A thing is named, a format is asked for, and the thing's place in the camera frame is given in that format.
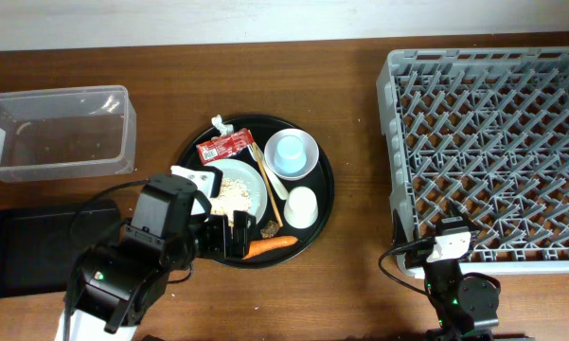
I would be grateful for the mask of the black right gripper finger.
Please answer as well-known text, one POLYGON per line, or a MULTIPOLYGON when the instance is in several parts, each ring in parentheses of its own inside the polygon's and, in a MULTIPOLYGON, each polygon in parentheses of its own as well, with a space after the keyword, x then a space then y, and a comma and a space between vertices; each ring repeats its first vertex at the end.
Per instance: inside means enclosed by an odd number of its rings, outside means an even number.
POLYGON ((406 234, 403 228, 400 215, 396 209, 394 209, 392 212, 392 219, 393 219, 392 243, 394 247, 398 247, 406 243, 406 234))
POLYGON ((450 201, 448 208, 451 212, 451 218, 448 222, 450 228, 467 228, 470 232, 478 231, 478 226, 472 222, 467 213, 462 211, 461 205, 450 201))

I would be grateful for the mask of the rice leftovers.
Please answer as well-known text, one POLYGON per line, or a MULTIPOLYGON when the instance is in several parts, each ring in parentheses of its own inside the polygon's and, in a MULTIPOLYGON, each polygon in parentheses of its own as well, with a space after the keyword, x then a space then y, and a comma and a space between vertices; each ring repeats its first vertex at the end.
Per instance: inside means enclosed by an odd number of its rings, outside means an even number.
POLYGON ((219 195, 209 199, 211 203, 211 214, 226 216, 228 225, 234 225, 234 212, 250 212, 253 200, 245 183, 238 178, 231 179, 224 177, 220 187, 219 195))

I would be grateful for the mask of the pale grey plate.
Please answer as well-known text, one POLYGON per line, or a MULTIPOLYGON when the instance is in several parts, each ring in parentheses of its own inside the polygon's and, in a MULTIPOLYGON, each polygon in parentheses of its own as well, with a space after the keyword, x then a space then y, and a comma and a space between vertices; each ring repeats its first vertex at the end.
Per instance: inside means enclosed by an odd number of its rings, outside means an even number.
POLYGON ((250 165, 235 159, 221 159, 210 162, 208 166, 222 171, 224 177, 241 179, 247 186, 253 200, 249 214, 259 221, 266 210, 269 198, 261 175, 250 165))

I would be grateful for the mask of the white cup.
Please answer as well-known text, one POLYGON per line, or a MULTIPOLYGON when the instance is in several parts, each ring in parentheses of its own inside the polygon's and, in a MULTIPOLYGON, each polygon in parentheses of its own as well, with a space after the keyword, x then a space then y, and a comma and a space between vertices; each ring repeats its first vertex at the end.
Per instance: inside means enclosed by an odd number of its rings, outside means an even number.
POLYGON ((284 206, 285 222, 297 229, 306 229, 318 218, 317 197, 308 187, 296 187, 289 192, 284 206))

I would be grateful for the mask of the red snack wrapper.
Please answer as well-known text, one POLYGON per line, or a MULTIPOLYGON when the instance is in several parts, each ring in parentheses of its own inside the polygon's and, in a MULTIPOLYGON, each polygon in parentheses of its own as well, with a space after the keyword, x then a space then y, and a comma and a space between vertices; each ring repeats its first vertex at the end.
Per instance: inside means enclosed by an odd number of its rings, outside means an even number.
POLYGON ((230 135, 220 136, 196 146, 200 161, 203 165, 216 160, 235 156, 242 150, 252 147, 255 143, 252 134, 242 128, 230 135))

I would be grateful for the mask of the light blue cup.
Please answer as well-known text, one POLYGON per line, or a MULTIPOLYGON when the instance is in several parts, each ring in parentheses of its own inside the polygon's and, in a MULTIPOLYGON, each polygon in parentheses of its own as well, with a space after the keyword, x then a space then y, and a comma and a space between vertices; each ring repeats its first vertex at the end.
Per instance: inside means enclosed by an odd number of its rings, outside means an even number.
POLYGON ((274 163, 283 174, 293 174, 301 171, 307 162, 304 144, 294 135, 285 135, 276 144, 274 163))

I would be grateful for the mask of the white tissue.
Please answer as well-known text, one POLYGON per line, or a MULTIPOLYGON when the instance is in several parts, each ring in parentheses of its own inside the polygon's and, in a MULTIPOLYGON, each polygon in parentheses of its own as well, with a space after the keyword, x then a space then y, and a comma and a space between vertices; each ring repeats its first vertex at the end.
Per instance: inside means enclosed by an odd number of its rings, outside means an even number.
POLYGON ((232 124, 225 124, 220 115, 216 115, 211 118, 211 124, 220 133, 220 136, 231 135, 234 133, 234 127, 232 124))

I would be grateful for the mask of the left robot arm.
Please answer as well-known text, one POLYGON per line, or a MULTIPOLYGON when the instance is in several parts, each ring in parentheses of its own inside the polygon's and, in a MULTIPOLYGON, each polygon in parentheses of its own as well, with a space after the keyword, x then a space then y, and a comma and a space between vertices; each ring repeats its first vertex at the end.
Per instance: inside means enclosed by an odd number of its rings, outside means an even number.
POLYGON ((130 340, 172 283, 171 273, 191 274, 196 259, 248 256, 254 215, 212 214, 206 195, 185 177, 156 174, 140 185, 133 217, 106 230, 121 231, 121 241, 99 237, 75 261, 57 339, 81 337, 90 328, 81 322, 88 315, 98 320, 100 333, 130 340))

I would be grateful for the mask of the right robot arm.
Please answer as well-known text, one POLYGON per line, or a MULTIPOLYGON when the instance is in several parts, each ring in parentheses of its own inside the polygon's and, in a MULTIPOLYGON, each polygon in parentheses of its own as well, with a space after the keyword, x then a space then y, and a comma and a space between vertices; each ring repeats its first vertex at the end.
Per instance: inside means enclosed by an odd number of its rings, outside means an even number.
POLYGON ((424 272, 426 296, 436 310, 439 327, 425 333, 426 340, 491 340, 499 325, 497 309, 500 282, 481 273, 463 273, 460 262, 473 250, 477 226, 459 205, 448 203, 450 216, 440 220, 436 233, 406 242, 387 256, 411 254, 424 272))

